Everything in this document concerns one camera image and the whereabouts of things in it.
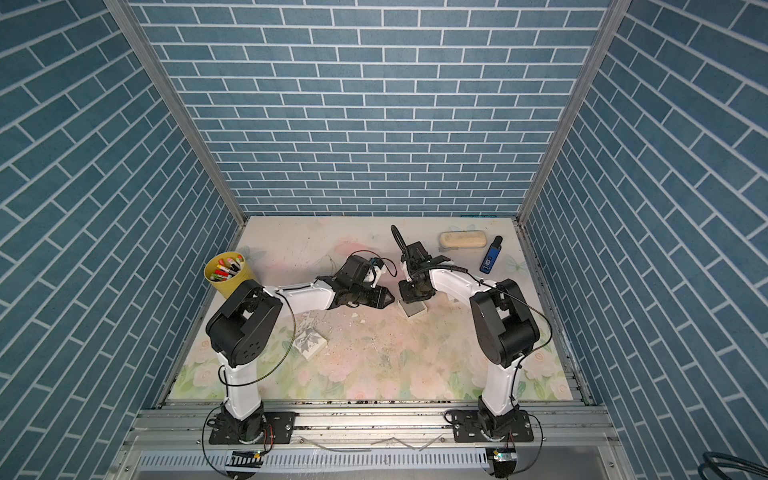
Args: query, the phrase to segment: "blue spray bottle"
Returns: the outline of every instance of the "blue spray bottle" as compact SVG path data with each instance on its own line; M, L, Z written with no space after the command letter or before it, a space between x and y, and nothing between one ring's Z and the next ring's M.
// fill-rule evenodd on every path
M500 235L497 235L496 238L493 239L493 243L491 243L491 246L488 248L488 252L482 259L482 264L480 265L481 272L491 272L491 268L493 268L496 257L498 257L499 252L502 251L502 240L503 238Z

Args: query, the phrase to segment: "floral tablecloth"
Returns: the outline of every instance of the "floral tablecloth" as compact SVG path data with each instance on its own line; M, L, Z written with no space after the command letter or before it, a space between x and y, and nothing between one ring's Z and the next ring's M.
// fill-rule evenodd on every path
M329 274L351 252L359 249L371 249L399 260L397 247L389 236L393 219L363 220L367 222L360 226L349 219L338 218L252 217L238 251L265 284L299 283L307 277ZM505 238L502 254L492 274L486 277L512 278L521 286L525 299L539 308L510 220L466 219L462 222L461 219L419 218L398 219L398 222L406 243L421 240L433 256L439 254L437 235L441 231L487 230L489 240L501 234ZM333 232L339 231L345 234L333 238ZM476 266L484 253L485 249L454 250L445 254L479 275ZM381 284L399 296L397 282L402 278L399 273L397 278L387 277ZM223 297L217 294L207 317L221 302ZM485 387L488 360L475 338L469 308L444 293L426 304L427 312L414 319L407 319L396 304L384 310L343 306L298 315L297 331L311 326L327 339L328 346L309 360L295 348L291 349L280 368L259 383L261 396L304 400L476 399ZM290 347L293 321L287 311L283 313L257 360L260 372L272 369ZM541 340L546 340L549 336L546 322L534 315ZM224 388L217 379L218 368L210 340L204 327L200 328L169 399L222 399ZM518 398L571 399L554 345L534 353L522 373Z

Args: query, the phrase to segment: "aluminum frame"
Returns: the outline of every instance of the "aluminum frame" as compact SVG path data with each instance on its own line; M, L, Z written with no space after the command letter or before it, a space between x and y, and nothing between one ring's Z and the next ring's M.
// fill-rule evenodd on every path
M222 175L213 154L197 129L197 125L192 120L187 108L184 107L181 96L176 91L173 82L170 81L170 77L165 71L160 57L157 56L157 52L152 48L149 37L147 37L144 29L139 25L138 18L136 18L133 9L127 0L104 0L104 4L112 14L112 18L114 18L118 27L120 27L123 35L125 35L125 39L133 49L147 75L149 75L157 92L163 98L163 102L168 107L170 114L174 116L176 123L181 129L181 133L184 134L184 137L190 143L192 150L197 155L197 159L205 168L210 180L214 183L216 190L221 195L235 221L240 227L244 227L246 215L242 207L240 207L240 203L224 179L224 175Z
M528 217L531 216L533 207L536 204L541 189L544 188L544 184L547 182L549 172L552 171L554 163L558 160L560 150L563 148L565 138L571 131L571 127L576 120L581 105L584 103L584 99L589 93L589 87L592 86L592 81L598 75L598 69L603 63L603 59L608 52L608 47L611 46L611 42L614 40L614 36L619 29L621 21L624 19L624 14L627 13L629 4L632 0L613 0L608 7L603 21L600 23L598 29L598 35L594 40L592 48L589 49L587 58L584 61L584 65L581 67L581 72L576 80L571 95L568 97L568 103L563 108L563 114L558 122L558 126L555 128L554 133L549 141L547 150L544 152L544 156L541 158L541 163L536 170L536 173L531 180L531 186L528 191L525 192L525 198L520 206L518 213L518 221L520 224L525 225L528 221Z
M168 405L162 409L140 411L108 478L132 478L142 455L200 452L204 420L208 412L218 405L218 402L195 406ZM585 406L578 401L527 402L521 406L541 421L544 448L597 447L609 480L634 478L605 407ZM442 413L446 409L474 407L476 404L473 402L265 402L265 409L271 412L291 411L298 414L291 443L274 447L281 452L294 451L297 454L312 448L312 442L327 448L402 453L402 446L394 442L372 445L391 437L411 445L434 441L428 449L434 446L441 451L454 449L464 452L466 449L500 445L485 439L475 443L453 441L451 426L445 423ZM521 447L518 451L523 462L529 461L541 441L538 426L534 425L533 430L532 442L517 443ZM206 445L209 456L232 449L232 445Z
M531 279L534 282L536 293L538 294L541 307L547 313L547 317L556 329L557 334L553 336L553 342L555 348L560 356L560 361L563 364L563 370L566 378L573 376L577 383L578 390L581 392L581 398L584 400L585 405L595 405L594 397L587 384L586 377L584 376L584 370L578 363L578 358L574 353L574 349L571 346L571 340L568 338L568 333L565 331L565 325L563 324L562 317L558 312L557 304L554 302L549 285L544 277L544 271L541 269L541 264L538 262L538 257L533 249L531 240L528 237L528 233L525 226L521 226L519 222L515 221L515 231L518 233L518 239L520 240L520 246L523 250L523 256L525 257L525 264L528 265L528 271L531 272Z

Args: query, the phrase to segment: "blue brick wallpaper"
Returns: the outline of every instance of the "blue brick wallpaper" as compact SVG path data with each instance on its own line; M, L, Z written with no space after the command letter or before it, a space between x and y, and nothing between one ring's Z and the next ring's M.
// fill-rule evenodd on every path
M607 4L131 2L247 213L507 217Z
M229 211L101 0L0 2L0 478L108 470Z
M633 0L527 225L643 478L768 463L766 25L765 2Z

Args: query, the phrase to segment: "pen holder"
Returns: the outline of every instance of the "pen holder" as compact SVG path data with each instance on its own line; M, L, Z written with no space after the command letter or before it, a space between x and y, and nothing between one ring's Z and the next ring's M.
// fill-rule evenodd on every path
M205 280L216 287L216 290L219 290L219 292L224 295L224 298L229 298L229 296L232 295L232 292L234 292L235 289L244 280L256 279L256 277L253 275L253 271L251 271L250 267L248 266L248 262L246 261L243 261L242 270L237 272L237 275L233 276L232 278L228 280L222 280L220 282L214 282L210 279L210 276L213 275L214 272L219 268L219 259L224 260L224 262L227 263L227 258L237 258L237 255L237 252L219 253L214 258L210 259L208 264L205 266L205 270L203 270Z

